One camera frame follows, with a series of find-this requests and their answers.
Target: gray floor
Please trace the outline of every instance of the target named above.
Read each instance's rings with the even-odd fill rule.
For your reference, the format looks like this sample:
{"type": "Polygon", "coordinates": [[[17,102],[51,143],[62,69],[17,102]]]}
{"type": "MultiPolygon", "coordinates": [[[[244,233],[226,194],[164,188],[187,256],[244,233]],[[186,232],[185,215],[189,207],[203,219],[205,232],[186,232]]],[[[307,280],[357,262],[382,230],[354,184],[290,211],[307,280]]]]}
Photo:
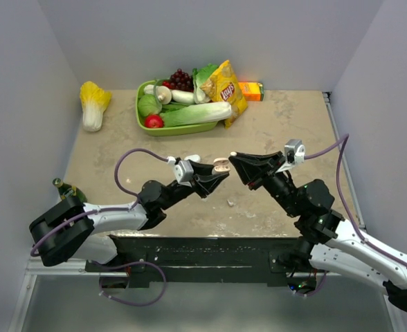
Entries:
{"type": "MultiPolygon", "coordinates": [[[[120,296],[143,301],[160,286],[120,296]]],[[[307,299],[261,284],[169,284],[160,302],[134,308],[98,293],[97,277],[39,277],[24,331],[392,331],[382,296],[337,276],[307,299]]]]}

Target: table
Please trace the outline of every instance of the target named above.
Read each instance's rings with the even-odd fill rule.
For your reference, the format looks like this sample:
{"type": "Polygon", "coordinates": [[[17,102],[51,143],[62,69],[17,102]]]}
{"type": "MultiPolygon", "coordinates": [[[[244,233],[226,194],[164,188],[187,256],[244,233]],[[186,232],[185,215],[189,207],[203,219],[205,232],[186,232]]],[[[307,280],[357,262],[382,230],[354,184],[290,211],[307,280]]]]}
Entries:
{"type": "MultiPolygon", "coordinates": [[[[135,147],[162,156],[186,157],[199,154],[203,163],[228,157],[231,151],[269,154],[283,150],[291,138],[302,139],[308,154],[335,141],[323,94],[319,91],[266,91],[262,102],[249,102],[248,109],[230,129],[218,124],[212,131],[184,136],[151,137],[138,127],[134,101],[136,91],[112,91],[113,99],[104,114],[102,129],[79,130],[66,182],[84,191],[90,203],[121,204],[133,201],[114,183],[114,166],[119,157],[135,147]]],[[[296,186],[321,178],[336,197],[333,208],[345,215],[338,197],[335,171],[338,150],[308,160],[291,171],[296,186]]],[[[140,191],[154,179],[164,184],[174,180],[170,167],[151,156],[133,154],[120,168],[120,178],[130,190],[140,191]]],[[[345,199],[355,213],[344,171],[341,172],[345,199]]],[[[235,170],[206,200],[196,194],[171,207],[167,219],[144,232],[121,230],[115,235],[159,235],[169,237],[297,237],[297,219],[261,188],[255,192],[242,185],[235,170]]]]}

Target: green bottle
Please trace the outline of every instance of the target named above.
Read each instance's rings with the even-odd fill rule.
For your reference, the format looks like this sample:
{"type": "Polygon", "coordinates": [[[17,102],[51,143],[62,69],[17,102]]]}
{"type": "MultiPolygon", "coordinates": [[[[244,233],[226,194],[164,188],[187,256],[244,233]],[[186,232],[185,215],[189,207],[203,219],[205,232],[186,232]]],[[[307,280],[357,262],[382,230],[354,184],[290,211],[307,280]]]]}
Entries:
{"type": "Polygon", "coordinates": [[[79,197],[82,203],[87,202],[87,197],[79,188],[75,187],[74,185],[69,185],[68,183],[64,183],[60,178],[55,178],[53,180],[54,186],[57,188],[59,192],[60,199],[65,199],[66,197],[70,196],[77,196],[79,197]]]}

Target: bunch of red grapes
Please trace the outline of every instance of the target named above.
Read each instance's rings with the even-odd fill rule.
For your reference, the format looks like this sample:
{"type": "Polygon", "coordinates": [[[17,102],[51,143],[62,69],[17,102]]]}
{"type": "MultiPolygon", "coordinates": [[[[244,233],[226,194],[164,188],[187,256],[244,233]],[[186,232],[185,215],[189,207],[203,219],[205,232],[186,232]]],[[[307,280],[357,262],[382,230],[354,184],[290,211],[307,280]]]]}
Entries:
{"type": "Polygon", "coordinates": [[[176,73],[170,76],[170,79],[162,82],[163,86],[166,86],[172,90],[182,90],[193,92],[192,76],[184,73],[182,69],[177,69],[176,73]]]}

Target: orange box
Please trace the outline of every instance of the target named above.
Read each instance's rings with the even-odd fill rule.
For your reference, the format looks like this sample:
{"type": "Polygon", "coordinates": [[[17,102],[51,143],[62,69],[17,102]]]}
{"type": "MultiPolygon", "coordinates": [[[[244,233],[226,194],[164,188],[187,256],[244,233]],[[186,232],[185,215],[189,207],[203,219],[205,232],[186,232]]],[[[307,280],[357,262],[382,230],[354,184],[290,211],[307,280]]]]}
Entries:
{"type": "Polygon", "coordinates": [[[240,89],[249,102],[261,102],[264,99],[264,86],[259,82],[239,82],[240,89]]]}

